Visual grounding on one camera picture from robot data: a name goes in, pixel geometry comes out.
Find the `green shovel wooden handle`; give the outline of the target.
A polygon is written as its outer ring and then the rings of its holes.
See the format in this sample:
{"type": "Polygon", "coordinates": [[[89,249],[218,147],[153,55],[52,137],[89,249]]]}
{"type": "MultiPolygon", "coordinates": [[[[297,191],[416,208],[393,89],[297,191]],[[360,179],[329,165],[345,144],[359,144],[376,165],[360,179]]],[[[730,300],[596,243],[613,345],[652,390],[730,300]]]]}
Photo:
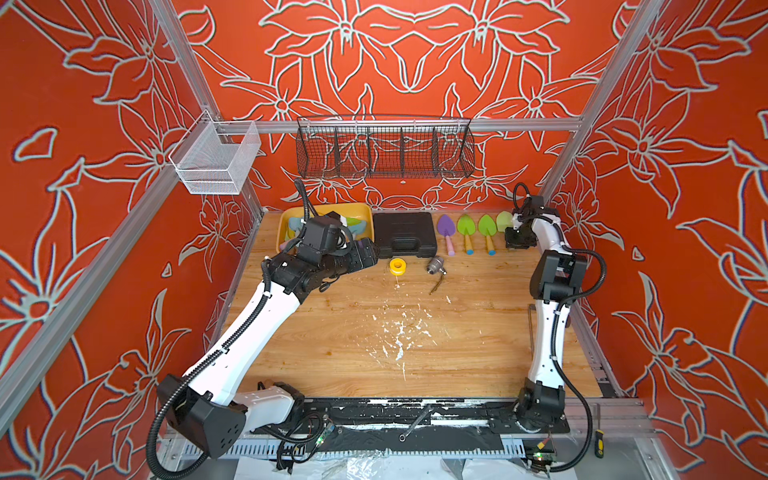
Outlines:
{"type": "Polygon", "coordinates": [[[496,247],[493,237],[497,234],[497,226],[494,219],[489,214],[484,214],[478,221],[478,230],[484,237],[487,253],[491,256],[495,255],[496,247]]]}
{"type": "Polygon", "coordinates": [[[476,224],[473,218],[468,214],[463,214],[457,221],[457,231],[463,237],[464,250],[467,255],[474,254],[474,245],[472,242],[472,236],[476,232],[476,224]]]}
{"type": "Polygon", "coordinates": [[[505,234],[509,228],[514,229],[514,215],[509,211],[501,211],[496,216],[496,227],[502,234],[505,234]]]}

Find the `purple shovel pink handle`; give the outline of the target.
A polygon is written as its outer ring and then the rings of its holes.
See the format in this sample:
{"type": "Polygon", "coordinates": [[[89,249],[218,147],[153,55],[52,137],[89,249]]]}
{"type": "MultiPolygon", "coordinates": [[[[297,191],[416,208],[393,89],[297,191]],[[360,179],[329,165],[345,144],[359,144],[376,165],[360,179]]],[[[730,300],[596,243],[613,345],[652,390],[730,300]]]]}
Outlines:
{"type": "Polygon", "coordinates": [[[452,236],[456,233],[456,226],[454,221],[447,214],[442,214],[438,218],[436,229],[437,232],[444,238],[447,254],[449,256],[454,256],[456,254],[452,241],[452,236]]]}

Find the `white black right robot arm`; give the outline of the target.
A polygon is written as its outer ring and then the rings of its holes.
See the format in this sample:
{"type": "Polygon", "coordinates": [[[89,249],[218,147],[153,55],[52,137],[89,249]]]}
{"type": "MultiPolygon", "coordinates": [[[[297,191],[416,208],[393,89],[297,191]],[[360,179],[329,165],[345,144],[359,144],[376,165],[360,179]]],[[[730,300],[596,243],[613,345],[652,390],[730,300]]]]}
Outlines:
{"type": "Polygon", "coordinates": [[[533,195],[523,182],[513,190],[522,190],[524,195],[513,199],[505,241],[512,248],[541,251],[529,283],[537,314],[533,360],[515,404],[515,421],[528,433],[549,432],[565,419],[567,391],[576,396],[586,414],[586,437],[572,459],[558,463],[538,452],[526,456],[526,469],[549,476],[575,468],[593,444],[594,415],[586,397],[565,373],[563,353],[571,309],[602,287],[607,265],[598,252],[569,244],[558,211],[547,206],[542,196],[533,195]]]}

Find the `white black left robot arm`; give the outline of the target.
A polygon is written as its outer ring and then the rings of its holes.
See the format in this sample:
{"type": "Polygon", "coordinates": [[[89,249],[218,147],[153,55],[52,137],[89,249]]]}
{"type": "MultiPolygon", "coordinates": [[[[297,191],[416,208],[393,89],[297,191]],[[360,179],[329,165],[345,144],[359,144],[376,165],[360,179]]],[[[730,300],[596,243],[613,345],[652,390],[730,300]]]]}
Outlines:
{"type": "Polygon", "coordinates": [[[160,407],[145,445],[146,462],[157,479],[182,479],[207,459],[219,458],[246,432],[262,431],[282,447],[315,447],[327,423],[316,414],[297,421],[312,431],[302,437],[280,431],[301,395],[277,383],[236,399],[240,384],[279,327],[315,290],[326,291],[342,276],[376,265],[379,249],[369,238],[356,238],[337,213],[321,215],[309,200],[302,180],[294,186],[302,200],[299,233],[261,264],[262,280],[244,310],[226,332],[183,375],[169,374],[157,394],[160,407]],[[168,424],[200,451],[181,470],[170,470],[158,457],[158,437],[168,424]]]}

